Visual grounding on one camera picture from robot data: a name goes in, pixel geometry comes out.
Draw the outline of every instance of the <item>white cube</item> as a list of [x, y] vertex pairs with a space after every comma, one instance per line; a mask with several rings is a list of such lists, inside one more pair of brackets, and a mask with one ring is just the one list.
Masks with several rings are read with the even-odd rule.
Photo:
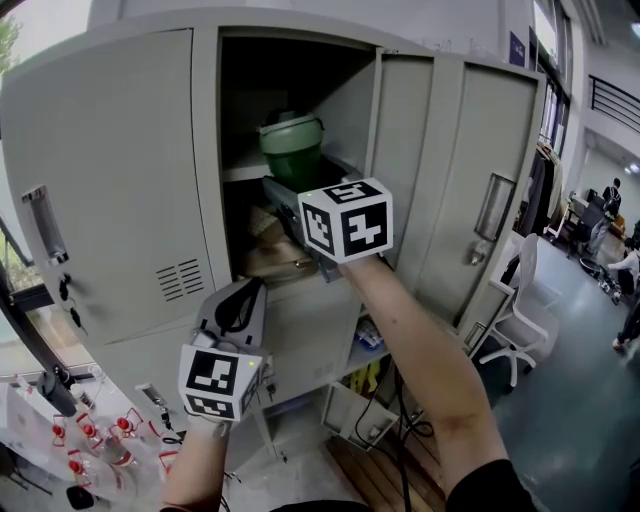
[[187, 412], [240, 421], [260, 384], [261, 365], [261, 357], [183, 345], [178, 391]]
[[374, 179], [298, 194], [304, 239], [337, 263], [393, 247], [393, 200]]

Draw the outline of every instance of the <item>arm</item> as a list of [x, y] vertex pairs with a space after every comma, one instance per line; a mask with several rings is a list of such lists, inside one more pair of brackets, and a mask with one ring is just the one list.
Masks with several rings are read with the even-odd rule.
[[229, 435], [224, 423], [193, 418], [164, 487], [165, 506], [191, 512], [220, 507]]
[[618, 263], [610, 263], [609, 265], [607, 265], [607, 268], [609, 270], [622, 270], [623, 268], [633, 268], [637, 265], [637, 257], [634, 255], [634, 252], [631, 251], [625, 259], [619, 261]]
[[415, 399], [429, 415], [445, 492], [475, 469], [506, 459], [480, 376], [469, 358], [377, 258], [341, 267], [362, 297]]

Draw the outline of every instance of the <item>person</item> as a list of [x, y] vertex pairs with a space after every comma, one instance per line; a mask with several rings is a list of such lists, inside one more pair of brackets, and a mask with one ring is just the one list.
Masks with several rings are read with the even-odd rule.
[[618, 191], [619, 188], [620, 180], [615, 178], [613, 180], [613, 186], [607, 187], [602, 193], [602, 198], [604, 199], [602, 210], [604, 211], [604, 216], [593, 226], [591, 237], [589, 238], [589, 245], [587, 246], [587, 250], [593, 256], [598, 255], [602, 242], [604, 241], [604, 235], [611, 227], [611, 224], [618, 218], [620, 204], [622, 203], [622, 196]]
[[636, 303], [629, 310], [622, 330], [613, 340], [613, 349], [621, 352], [625, 347], [625, 343], [634, 340], [638, 335], [640, 335], [640, 298], [636, 300]]
[[633, 235], [627, 237], [624, 241], [624, 246], [627, 249], [640, 249], [640, 220], [633, 226]]
[[[368, 308], [405, 384], [429, 414], [449, 512], [534, 511], [508, 459], [480, 376], [471, 360], [379, 258], [340, 267]], [[164, 489], [164, 511], [218, 510], [228, 428], [193, 418]], [[369, 511], [346, 502], [287, 505], [289, 512]]]
[[618, 284], [622, 294], [632, 295], [636, 289], [638, 274], [640, 274], [640, 252], [638, 249], [633, 249], [622, 261], [610, 263], [607, 268], [618, 271]]

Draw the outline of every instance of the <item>black railing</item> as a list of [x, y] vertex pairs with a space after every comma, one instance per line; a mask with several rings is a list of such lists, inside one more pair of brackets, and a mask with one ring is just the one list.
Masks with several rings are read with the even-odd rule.
[[589, 75], [591, 109], [640, 134], [640, 99], [598, 77]]

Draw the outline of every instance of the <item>hanging clothes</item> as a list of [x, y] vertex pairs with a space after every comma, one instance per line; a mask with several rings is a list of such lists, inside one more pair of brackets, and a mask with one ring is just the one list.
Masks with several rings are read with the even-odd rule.
[[551, 203], [551, 192], [553, 191], [553, 179], [555, 175], [555, 165], [551, 160], [544, 163], [544, 179], [542, 181], [542, 192], [540, 194], [540, 203], [536, 212], [536, 220], [533, 224], [532, 233], [542, 236], [544, 228], [549, 225], [549, 204]]
[[547, 210], [547, 217], [549, 219], [553, 218], [553, 214], [556, 211], [556, 206], [558, 206], [558, 201], [560, 200], [560, 193], [562, 192], [562, 165], [560, 161], [556, 158], [551, 159], [554, 165], [554, 175], [553, 175], [553, 188], [551, 189], [551, 198], [549, 199], [549, 210]]
[[546, 158], [540, 150], [536, 151], [531, 167], [528, 204], [522, 214], [522, 222], [518, 230], [518, 233], [525, 238], [531, 233], [542, 235], [542, 230], [547, 225], [546, 219], [553, 189], [553, 178], [553, 162]]

